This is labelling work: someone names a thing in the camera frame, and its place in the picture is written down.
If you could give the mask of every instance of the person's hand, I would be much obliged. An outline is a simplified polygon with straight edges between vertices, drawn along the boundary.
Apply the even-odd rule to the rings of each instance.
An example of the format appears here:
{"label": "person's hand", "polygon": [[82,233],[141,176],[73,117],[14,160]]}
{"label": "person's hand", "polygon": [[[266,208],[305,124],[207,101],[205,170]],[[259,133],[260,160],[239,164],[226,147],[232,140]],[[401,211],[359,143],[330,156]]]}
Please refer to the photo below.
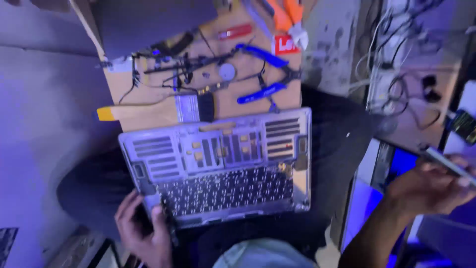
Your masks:
{"label": "person's hand", "polygon": [[133,220],[136,208],[142,203],[143,196],[137,190],[132,191],[119,205],[116,215],[117,227],[124,246],[140,258],[150,268],[172,267],[170,234],[165,223],[161,206],[152,209],[154,232],[146,237],[141,233],[141,224]]}
{"label": "person's hand", "polygon": [[[476,175],[476,168],[458,155],[449,159]],[[410,216],[418,214],[450,214],[456,207],[466,204],[476,196],[469,178],[450,175],[445,167],[420,158],[415,168],[397,177],[386,195],[398,200]]]}

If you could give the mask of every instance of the wire cutters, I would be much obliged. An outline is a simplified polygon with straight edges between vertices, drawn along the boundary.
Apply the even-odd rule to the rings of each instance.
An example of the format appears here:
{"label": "wire cutters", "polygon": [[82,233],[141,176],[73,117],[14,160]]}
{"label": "wire cutters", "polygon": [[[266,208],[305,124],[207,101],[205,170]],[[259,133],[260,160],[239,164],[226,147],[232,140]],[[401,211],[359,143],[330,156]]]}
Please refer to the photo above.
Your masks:
{"label": "wire cutters", "polygon": [[266,86],[263,83],[263,81],[260,80],[261,90],[258,91],[258,92],[255,92],[253,94],[250,94],[250,95],[239,97],[237,99],[237,102],[239,104],[250,103],[250,102],[260,100],[260,99],[263,99],[263,98],[268,98],[269,99],[272,94],[274,94],[274,93],[276,93],[276,92],[278,92],[282,89],[285,89],[287,84],[289,84],[289,82],[291,82],[292,80],[301,79],[301,70],[295,71],[295,70],[291,69],[288,66],[288,64],[289,64],[288,61],[285,61],[285,60],[269,53],[268,51],[265,51],[265,50],[263,50],[259,47],[255,47],[255,46],[251,46],[251,45],[247,45],[247,44],[243,44],[243,43],[237,44],[235,48],[237,50],[241,50],[244,54],[248,54],[248,55],[260,58],[260,59],[268,62],[272,66],[281,69],[285,74],[285,77],[283,79],[281,79],[278,82],[273,83],[270,86]]}
{"label": "wire cutters", "polygon": [[283,0],[284,10],[276,0],[258,0],[274,20],[277,31],[288,33],[294,44],[302,51],[309,44],[307,31],[302,28],[303,7],[298,0]]}

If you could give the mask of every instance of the workbench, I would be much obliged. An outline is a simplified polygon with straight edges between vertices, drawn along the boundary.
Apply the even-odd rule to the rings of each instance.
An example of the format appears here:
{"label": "workbench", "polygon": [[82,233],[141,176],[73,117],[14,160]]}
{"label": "workbench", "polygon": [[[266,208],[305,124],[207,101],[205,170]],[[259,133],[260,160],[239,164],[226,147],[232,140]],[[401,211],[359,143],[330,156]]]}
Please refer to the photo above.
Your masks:
{"label": "workbench", "polygon": [[[302,0],[305,10],[303,15],[304,19],[308,17],[312,7],[316,2],[317,0]],[[99,36],[99,31],[88,1],[70,0],[70,3],[81,20],[83,26],[85,27],[89,37],[93,40],[93,43],[98,50],[99,58],[104,60],[106,55],[104,53],[100,41],[101,38]],[[261,15],[262,19],[266,22],[268,29],[274,34],[275,31],[273,19],[266,14],[264,9],[256,2],[256,0],[253,0],[253,4]],[[219,9],[217,11],[218,17],[215,20],[210,21],[200,27],[201,31],[208,40],[211,49],[216,55],[230,52],[237,43],[248,43],[250,40],[252,40],[252,45],[271,51],[271,40],[266,37],[259,26],[257,26],[252,18],[248,15],[240,0],[233,0],[231,11],[228,9]],[[251,23],[253,25],[253,32],[251,34],[232,40],[219,41],[217,39],[217,33],[219,31],[223,31],[227,28],[244,23]],[[200,38],[200,36],[197,36],[194,39],[193,43],[183,53],[185,52],[188,52],[189,57],[192,58],[199,55],[213,56],[212,52],[204,40]],[[294,54],[286,54],[280,57],[288,60],[289,66],[291,68],[296,70],[300,68],[301,53],[298,52]],[[258,73],[263,67],[262,60],[244,54],[237,54],[228,62],[233,64],[236,68],[237,79]],[[162,85],[162,80],[172,76],[172,71],[144,75],[144,70],[153,68],[154,66],[153,60],[147,60],[144,58],[137,59],[136,66],[140,73],[141,83],[124,98],[121,104],[152,104],[163,100],[165,95],[173,93],[173,89],[171,88],[156,87]],[[132,86],[132,72],[109,72],[108,69],[104,69],[104,75],[108,82],[112,100],[115,104],[118,104],[119,99]],[[280,80],[283,75],[284,74],[280,69],[276,69],[267,64],[263,78],[269,85]],[[200,88],[218,83],[220,81],[221,78],[218,74],[218,67],[215,65],[210,65],[194,72],[194,78],[192,79],[192,82],[186,86]],[[300,107],[300,87],[300,81],[294,80],[288,84],[287,89],[274,94],[273,100],[278,108],[291,109]],[[259,90],[260,87],[258,79],[250,79],[242,82],[232,83],[227,89],[213,93],[215,98],[215,119],[268,112],[270,102],[267,99],[254,101],[248,104],[237,103],[238,97]],[[160,102],[160,105],[155,106],[157,109],[150,109],[147,113],[141,113],[140,116],[122,119],[120,121],[122,130],[126,132],[179,124],[180,122],[177,116],[175,98],[176,97],[166,98]]]}

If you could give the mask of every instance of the red screwdriver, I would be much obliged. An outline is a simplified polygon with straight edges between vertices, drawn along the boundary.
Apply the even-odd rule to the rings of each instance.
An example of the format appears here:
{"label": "red screwdriver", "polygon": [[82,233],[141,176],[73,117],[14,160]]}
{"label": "red screwdriver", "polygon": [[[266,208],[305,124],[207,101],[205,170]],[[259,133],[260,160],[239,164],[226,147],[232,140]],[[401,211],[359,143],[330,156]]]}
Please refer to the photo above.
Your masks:
{"label": "red screwdriver", "polygon": [[253,31],[251,24],[242,24],[228,28],[218,33],[218,40],[233,39],[243,35],[250,34]]}

